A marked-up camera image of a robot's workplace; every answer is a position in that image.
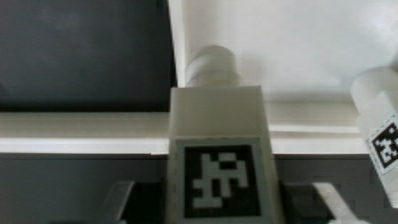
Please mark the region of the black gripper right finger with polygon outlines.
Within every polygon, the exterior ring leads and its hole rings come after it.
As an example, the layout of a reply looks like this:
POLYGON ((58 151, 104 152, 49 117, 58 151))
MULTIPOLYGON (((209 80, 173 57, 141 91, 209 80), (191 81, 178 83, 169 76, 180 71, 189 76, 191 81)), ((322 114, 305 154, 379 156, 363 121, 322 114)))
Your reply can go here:
POLYGON ((281 190, 287 224, 356 224, 354 212, 331 183, 285 183, 281 190))

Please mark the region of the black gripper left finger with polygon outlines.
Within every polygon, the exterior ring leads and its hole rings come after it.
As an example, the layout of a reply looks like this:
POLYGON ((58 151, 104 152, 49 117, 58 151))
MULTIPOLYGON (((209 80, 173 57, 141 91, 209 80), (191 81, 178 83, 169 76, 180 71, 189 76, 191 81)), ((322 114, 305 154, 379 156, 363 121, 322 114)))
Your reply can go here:
POLYGON ((164 224, 164 185, 120 181, 111 188, 97 224, 164 224))

